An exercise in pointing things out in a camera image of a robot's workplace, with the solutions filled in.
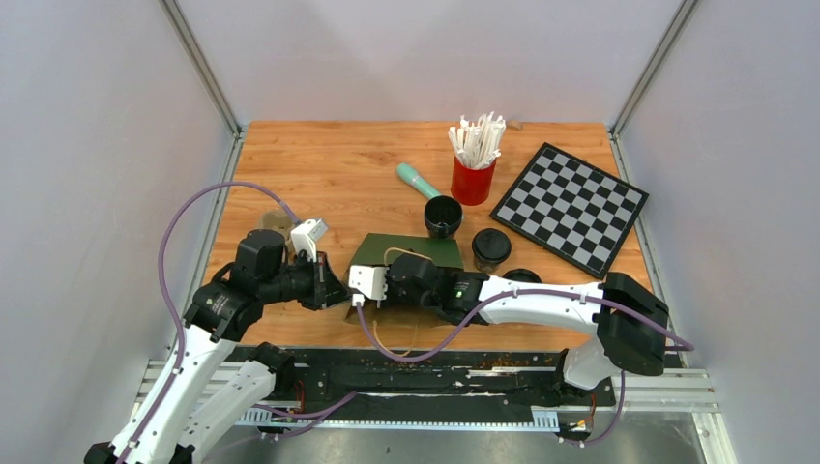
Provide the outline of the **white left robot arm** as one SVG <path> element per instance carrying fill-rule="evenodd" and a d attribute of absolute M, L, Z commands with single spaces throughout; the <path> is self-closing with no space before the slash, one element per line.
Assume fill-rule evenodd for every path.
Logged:
<path fill-rule="evenodd" d="M 193 295 L 183 335 L 136 416 L 110 442 L 87 451 L 86 463 L 201 463 L 240 416 L 267 395 L 296 387 L 295 359 L 264 342 L 207 401 L 202 393 L 265 305 L 296 301 L 309 310 L 350 297 L 322 251 L 286 256 L 283 236 L 255 229 L 237 245 L 234 261 Z"/>

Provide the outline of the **green paper bag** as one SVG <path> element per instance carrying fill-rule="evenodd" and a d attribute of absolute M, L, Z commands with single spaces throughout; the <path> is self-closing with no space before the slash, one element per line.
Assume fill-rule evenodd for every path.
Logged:
<path fill-rule="evenodd" d="M 352 297 L 346 321 L 360 324 L 373 346 L 391 359 L 407 358 L 419 329 L 452 323 L 444 305 L 463 270 L 454 239 L 369 233 L 348 267 Z M 408 349 L 400 352 L 383 343 L 378 330 L 390 327 L 411 331 Z"/>

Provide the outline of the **stack of black cups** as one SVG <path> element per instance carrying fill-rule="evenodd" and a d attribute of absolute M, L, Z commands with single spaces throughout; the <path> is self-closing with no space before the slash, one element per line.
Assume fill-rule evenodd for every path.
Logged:
<path fill-rule="evenodd" d="M 429 238 L 451 239 L 463 220 L 461 205 L 452 197 L 438 195 L 424 208 L 424 223 Z"/>

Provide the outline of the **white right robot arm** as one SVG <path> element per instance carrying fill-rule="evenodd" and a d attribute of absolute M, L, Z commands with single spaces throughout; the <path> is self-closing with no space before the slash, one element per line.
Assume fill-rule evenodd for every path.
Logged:
<path fill-rule="evenodd" d="M 561 356 L 551 379 L 565 403 L 578 402 L 620 371 L 647 377 L 664 371 L 668 308 L 628 275 L 551 285 L 443 268 L 402 253 L 384 283 L 388 297 L 456 326 L 529 324 L 587 334 Z"/>

